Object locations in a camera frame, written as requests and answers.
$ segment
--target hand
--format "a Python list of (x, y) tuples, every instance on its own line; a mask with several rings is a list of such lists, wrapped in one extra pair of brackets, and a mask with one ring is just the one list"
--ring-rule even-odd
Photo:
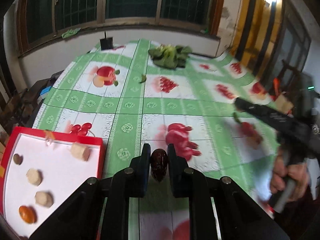
[(284, 178), (286, 175), (289, 175), (291, 178), (297, 181), (297, 185), (291, 197), (288, 199), (288, 202), (296, 201), (299, 198), (302, 198), (310, 180), (307, 172), (307, 165), (305, 163), (300, 163), (285, 167), (282, 157), (282, 150), (279, 150), (270, 181), (270, 190), (272, 194), (277, 193), (278, 190), (282, 191), (285, 189), (285, 182), (282, 178)]

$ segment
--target table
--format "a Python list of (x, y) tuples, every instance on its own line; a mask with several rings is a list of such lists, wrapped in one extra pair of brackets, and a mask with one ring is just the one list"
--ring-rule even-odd
[[(277, 148), (275, 131), (239, 113), (241, 121), (254, 124), (264, 139), (257, 150), (248, 146), (232, 118), (234, 99), (223, 96), (217, 85), (274, 107), (269, 95), (255, 95), (257, 80), (242, 66), (233, 69), (237, 61), (227, 53), (215, 59), (191, 55), (185, 69), (168, 70), (153, 65), (148, 56), (148, 49), (158, 45), (139, 39), (101, 51), (97, 44), (77, 57), (53, 85), (33, 128), (71, 132), (76, 124), (92, 124), (87, 136), (103, 138), (107, 146), (103, 177), (110, 177), (128, 167), (144, 143), (151, 145), (151, 151), (166, 149), (169, 124), (191, 126), (189, 141), (199, 145), (201, 155), (191, 157), (190, 167), (217, 179), (230, 176), (254, 200), (267, 199)], [(103, 66), (111, 67), (103, 68), (103, 75), (114, 71), (115, 78), (99, 79), (102, 70), (97, 71)], [(147, 76), (145, 83), (140, 83), (142, 74)], [(168, 84), (176, 87), (170, 90)], [(146, 197), (130, 199), (129, 239), (175, 238), (188, 231), (188, 219), (188, 200), (173, 198), (168, 173), (161, 183), (150, 177)]]

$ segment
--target wall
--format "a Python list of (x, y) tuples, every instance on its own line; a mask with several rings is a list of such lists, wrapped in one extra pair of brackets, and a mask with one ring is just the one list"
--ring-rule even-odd
[[(130, 40), (145, 38), (163, 44), (189, 45), (194, 52), (212, 57), (215, 57), (219, 45), (218, 40), (202, 36), (154, 29), (111, 30), (108, 31), (107, 35), (113, 36), (115, 44), (125, 44)], [(87, 53), (103, 37), (103, 32), (78, 35), (21, 57), (19, 60), (20, 67), (24, 73), (27, 86), (31, 87), (37, 80), (49, 78), (52, 74), (64, 70), (75, 57)]]
[(16, 53), (15, 47), (15, 31), (16, 24), (14, 21), (15, 7), (18, 5), (18, 0), (10, 6), (7, 13), (4, 15), (4, 50), (7, 58), (9, 70), (13, 79), (13, 82), (18, 92), (21, 92), (26, 88), (26, 83), (21, 72), (19, 60)]
[(220, 56), (232, 43), (241, 9), (242, 0), (224, 0), (218, 37), (221, 44), (217, 56)]

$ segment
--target dried jujube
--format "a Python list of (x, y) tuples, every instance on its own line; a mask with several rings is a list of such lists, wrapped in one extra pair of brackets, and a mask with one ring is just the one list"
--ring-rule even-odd
[(154, 150), (151, 154), (150, 165), (152, 177), (156, 181), (161, 182), (164, 179), (168, 166), (168, 156), (165, 150)]
[(36, 214), (33, 209), (27, 206), (19, 207), (19, 215), (23, 221), (28, 224), (33, 224), (36, 221)]

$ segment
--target orange object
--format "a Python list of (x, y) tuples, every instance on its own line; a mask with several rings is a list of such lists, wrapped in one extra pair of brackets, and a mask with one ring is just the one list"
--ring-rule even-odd
[(19, 214), (23, 221), (28, 224), (33, 224), (36, 221), (36, 215), (32, 208), (27, 206), (19, 207)]
[(279, 79), (277, 79), (277, 78), (273, 79), (273, 87), (275, 89), (275, 94), (276, 94), (276, 98), (277, 98), (280, 94), (280, 90), (279, 90), (280, 81), (279, 81)]

